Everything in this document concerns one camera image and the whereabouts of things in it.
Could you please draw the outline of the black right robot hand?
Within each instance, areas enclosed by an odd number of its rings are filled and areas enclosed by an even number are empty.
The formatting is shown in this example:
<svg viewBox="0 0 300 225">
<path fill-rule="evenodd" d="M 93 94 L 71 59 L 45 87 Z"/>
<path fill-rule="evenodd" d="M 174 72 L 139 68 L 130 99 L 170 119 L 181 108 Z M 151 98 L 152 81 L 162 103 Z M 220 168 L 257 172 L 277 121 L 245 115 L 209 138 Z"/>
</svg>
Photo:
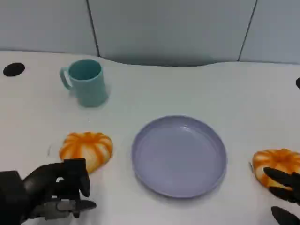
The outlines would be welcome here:
<svg viewBox="0 0 300 225">
<path fill-rule="evenodd" d="M 265 167 L 265 174 L 272 180 L 279 184 L 292 188 L 291 190 L 284 189 L 282 187 L 270 186 L 269 191 L 276 197 L 300 205 L 300 174 L 293 172 L 288 174 L 286 172 Z M 299 225 L 300 219 L 290 213 L 289 211 L 280 208 L 278 206 L 271 207 L 271 213 L 279 225 Z"/>
</svg>

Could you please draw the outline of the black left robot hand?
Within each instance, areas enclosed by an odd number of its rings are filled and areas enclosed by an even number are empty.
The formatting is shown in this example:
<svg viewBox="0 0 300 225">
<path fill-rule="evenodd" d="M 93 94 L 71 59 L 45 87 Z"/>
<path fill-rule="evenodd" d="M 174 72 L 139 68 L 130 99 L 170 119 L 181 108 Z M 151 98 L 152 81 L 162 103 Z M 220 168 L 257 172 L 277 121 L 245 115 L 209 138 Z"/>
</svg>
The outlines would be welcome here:
<svg viewBox="0 0 300 225">
<path fill-rule="evenodd" d="M 84 158 L 42 165 L 30 173 L 23 184 L 29 198 L 24 220 L 53 220 L 70 214 L 78 218 L 81 212 L 97 207 L 95 202 L 81 199 L 81 195 L 89 197 L 91 193 Z"/>
</svg>

